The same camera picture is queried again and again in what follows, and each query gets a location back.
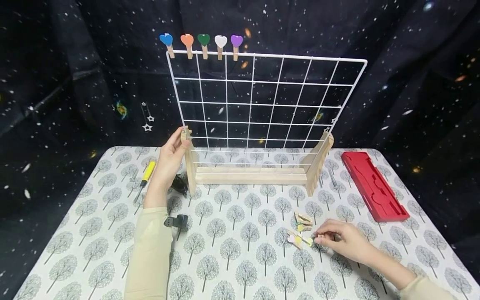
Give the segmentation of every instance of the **yellow screwdriver handle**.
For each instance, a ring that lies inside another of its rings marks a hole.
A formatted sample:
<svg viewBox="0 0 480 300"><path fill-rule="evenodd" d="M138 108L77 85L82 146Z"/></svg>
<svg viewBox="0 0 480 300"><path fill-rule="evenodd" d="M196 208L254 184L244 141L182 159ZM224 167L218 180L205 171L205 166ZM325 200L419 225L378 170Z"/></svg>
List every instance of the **yellow screwdriver handle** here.
<svg viewBox="0 0 480 300"><path fill-rule="evenodd" d="M142 178L142 180L148 181L150 179L150 176L152 175L153 169L155 168L155 161L151 161L148 164L147 170L145 171L145 175Z"/></svg>

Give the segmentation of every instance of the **hand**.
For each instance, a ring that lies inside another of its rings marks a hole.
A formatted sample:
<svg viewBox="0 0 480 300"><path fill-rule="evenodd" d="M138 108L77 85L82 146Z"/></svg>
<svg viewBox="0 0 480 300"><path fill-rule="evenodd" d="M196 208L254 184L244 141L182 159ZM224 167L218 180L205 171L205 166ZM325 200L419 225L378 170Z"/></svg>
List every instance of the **hand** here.
<svg viewBox="0 0 480 300"><path fill-rule="evenodd" d="M185 151L190 147L190 141L181 141L180 135L183 126L172 134L165 145L160 149L160 156L152 176L150 186L155 185L162 192L167 192L172 185L173 179L180 169L180 163Z"/></svg>
<svg viewBox="0 0 480 300"><path fill-rule="evenodd" d="M335 241L334 234L341 236ZM352 224L328 219L314 234L315 242L361 264L369 265L379 252Z"/></svg>

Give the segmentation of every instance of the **person's left hand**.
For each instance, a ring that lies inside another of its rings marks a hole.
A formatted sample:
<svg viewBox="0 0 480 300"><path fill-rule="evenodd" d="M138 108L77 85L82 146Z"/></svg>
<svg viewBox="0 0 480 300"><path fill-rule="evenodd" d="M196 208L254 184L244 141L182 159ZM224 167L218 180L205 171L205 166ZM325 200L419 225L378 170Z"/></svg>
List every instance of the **person's left hand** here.
<svg viewBox="0 0 480 300"><path fill-rule="evenodd" d="M190 141L181 141L180 135L183 126L172 134L165 145L160 149L160 156L152 175L150 186L154 185L161 189L162 192L167 192L168 188L180 169L180 164L185 151L190 147Z"/></svg>

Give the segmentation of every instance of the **red plastic case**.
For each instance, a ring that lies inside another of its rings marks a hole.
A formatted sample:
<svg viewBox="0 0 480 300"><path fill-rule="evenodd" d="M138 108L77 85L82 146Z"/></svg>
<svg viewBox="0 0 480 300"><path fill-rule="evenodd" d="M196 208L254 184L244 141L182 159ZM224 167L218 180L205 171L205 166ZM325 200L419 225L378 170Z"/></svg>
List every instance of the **red plastic case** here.
<svg viewBox="0 0 480 300"><path fill-rule="evenodd" d="M367 153L344 152L342 160L375 221L403 221L410 217Z"/></svg>

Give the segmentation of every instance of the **tree pattern tablecloth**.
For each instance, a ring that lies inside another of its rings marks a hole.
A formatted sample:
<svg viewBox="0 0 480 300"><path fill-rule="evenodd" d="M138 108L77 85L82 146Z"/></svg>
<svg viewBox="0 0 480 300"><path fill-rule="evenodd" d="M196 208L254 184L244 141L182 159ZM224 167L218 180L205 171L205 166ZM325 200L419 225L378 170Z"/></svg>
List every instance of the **tree pattern tablecloth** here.
<svg viewBox="0 0 480 300"><path fill-rule="evenodd" d="M132 252L143 172L160 148L109 149L18 291L16 299L120 300ZM298 162L303 150L248 157L200 154L206 164ZM459 299L480 287L454 254L382 154L365 149L411 218L377 223L332 149L313 197L303 186L198 185L194 197L170 190L172 215L187 214L188 228L173 230L168 298L171 300L396 299L379 273L314 245L297 250L286 240L293 211L355 224L368 240L417 274L427 275Z"/></svg>

